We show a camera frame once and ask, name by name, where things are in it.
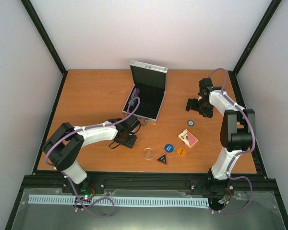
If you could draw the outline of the pink playing card deck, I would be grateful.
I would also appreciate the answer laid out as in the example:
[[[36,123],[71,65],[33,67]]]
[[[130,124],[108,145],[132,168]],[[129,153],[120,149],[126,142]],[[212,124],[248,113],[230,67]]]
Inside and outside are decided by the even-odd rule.
[[[189,148],[192,148],[199,140],[187,129],[182,131],[178,138]]]

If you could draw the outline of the aluminium poker case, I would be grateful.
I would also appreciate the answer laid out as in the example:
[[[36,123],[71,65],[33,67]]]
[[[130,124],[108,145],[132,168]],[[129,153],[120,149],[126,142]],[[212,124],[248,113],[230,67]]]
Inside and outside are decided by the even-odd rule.
[[[132,60],[129,64],[132,73],[133,87],[140,90],[140,105],[134,112],[138,118],[156,122],[167,90],[168,68]],[[123,113],[132,112],[136,107],[128,105],[128,99],[122,109]]]

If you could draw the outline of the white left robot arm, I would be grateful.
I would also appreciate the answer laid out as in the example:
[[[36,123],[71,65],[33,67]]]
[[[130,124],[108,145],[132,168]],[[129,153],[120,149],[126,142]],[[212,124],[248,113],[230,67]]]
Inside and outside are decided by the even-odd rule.
[[[126,118],[109,119],[92,126],[72,126],[63,123],[45,142],[42,151],[45,163],[73,181],[73,187],[80,193],[90,188],[90,180],[83,167],[77,162],[80,150],[101,141],[112,141],[118,146],[132,148],[137,139],[135,133],[141,123],[134,115]]]

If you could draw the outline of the blue white poker chip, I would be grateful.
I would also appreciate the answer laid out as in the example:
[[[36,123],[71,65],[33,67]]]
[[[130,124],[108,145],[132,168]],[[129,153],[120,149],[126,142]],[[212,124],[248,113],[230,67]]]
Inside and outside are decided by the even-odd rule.
[[[193,120],[189,120],[187,122],[187,124],[188,124],[188,126],[192,127],[192,126],[194,126],[195,122]]]

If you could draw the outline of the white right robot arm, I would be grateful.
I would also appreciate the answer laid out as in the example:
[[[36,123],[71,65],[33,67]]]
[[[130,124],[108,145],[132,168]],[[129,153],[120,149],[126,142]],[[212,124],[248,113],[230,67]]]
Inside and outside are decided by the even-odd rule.
[[[194,110],[207,118],[214,109],[223,116],[220,143],[221,152],[211,168],[214,179],[226,180],[242,154],[255,148],[255,111],[238,105],[222,87],[213,86],[210,78],[199,81],[199,98],[188,99],[186,111]]]

